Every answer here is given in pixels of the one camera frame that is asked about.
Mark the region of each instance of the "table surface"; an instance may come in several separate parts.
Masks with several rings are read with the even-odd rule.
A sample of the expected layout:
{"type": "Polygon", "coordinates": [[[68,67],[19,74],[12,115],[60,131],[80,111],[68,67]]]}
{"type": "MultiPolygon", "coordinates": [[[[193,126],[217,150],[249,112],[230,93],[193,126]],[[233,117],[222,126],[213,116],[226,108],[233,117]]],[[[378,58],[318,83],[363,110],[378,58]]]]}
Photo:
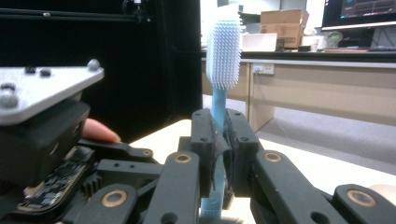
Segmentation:
{"type": "MultiPolygon", "coordinates": [[[[168,127],[141,138],[132,147],[152,149],[154,159],[164,164],[166,157],[177,151],[180,136],[191,136],[191,121],[183,119],[168,127]]],[[[296,165],[311,184],[333,194],[339,185],[356,184],[381,193],[396,205],[396,175],[390,175],[345,161],[339,161],[319,154],[287,147],[260,139],[265,149],[279,151],[296,165]]],[[[244,223],[254,223],[249,210],[249,198],[235,198],[225,217],[237,218],[244,223]]]]}

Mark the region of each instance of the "human hand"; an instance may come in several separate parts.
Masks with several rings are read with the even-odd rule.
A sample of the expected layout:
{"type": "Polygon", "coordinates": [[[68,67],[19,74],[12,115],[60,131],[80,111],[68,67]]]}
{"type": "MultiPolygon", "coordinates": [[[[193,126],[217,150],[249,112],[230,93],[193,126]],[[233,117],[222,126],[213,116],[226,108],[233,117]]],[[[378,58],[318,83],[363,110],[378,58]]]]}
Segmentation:
{"type": "Polygon", "coordinates": [[[87,119],[85,121],[81,136],[100,142],[118,143],[121,141],[116,133],[95,119],[87,119]]]}

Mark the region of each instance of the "gray floor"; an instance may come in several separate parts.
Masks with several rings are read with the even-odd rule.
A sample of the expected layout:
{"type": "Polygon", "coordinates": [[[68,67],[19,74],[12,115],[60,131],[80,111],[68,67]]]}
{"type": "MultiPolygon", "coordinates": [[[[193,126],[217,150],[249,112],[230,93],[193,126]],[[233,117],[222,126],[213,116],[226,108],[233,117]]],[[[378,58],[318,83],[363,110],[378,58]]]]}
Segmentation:
{"type": "MultiPolygon", "coordinates": [[[[204,108],[211,96],[204,95],[204,108]]],[[[245,113],[245,102],[227,100],[245,113]]],[[[278,107],[256,135],[282,145],[396,175],[396,127],[278,107]]]]}

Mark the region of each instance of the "computer monitor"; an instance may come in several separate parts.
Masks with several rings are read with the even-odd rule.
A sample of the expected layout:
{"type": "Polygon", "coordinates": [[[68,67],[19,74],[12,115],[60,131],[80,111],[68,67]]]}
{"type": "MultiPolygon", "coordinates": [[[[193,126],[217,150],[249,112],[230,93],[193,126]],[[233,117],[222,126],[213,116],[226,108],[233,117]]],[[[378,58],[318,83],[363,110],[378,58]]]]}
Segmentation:
{"type": "Polygon", "coordinates": [[[322,31],[339,31],[338,47],[371,47],[375,27],[396,25],[396,0],[325,0],[322,31]]]}

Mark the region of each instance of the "blue silicone brush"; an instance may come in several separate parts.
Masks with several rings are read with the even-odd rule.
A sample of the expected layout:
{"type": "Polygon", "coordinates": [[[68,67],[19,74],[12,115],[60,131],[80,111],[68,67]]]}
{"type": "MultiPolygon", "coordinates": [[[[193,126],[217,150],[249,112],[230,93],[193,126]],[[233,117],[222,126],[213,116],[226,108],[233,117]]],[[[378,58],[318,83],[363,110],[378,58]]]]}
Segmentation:
{"type": "MultiPolygon", "coordinates": [[[[220,12],[208,33],[206,75],[213,89],[211,115],[221,134],[224,132],[227,90],[238,81],[240,34],[240,19],[236,12],[220,12]]],[[[201,201],[201,216],[204,218],[221,217],[225,184],[222,155],[216,161],[214,177],[215,188],[209,198],[201,201]]]]}

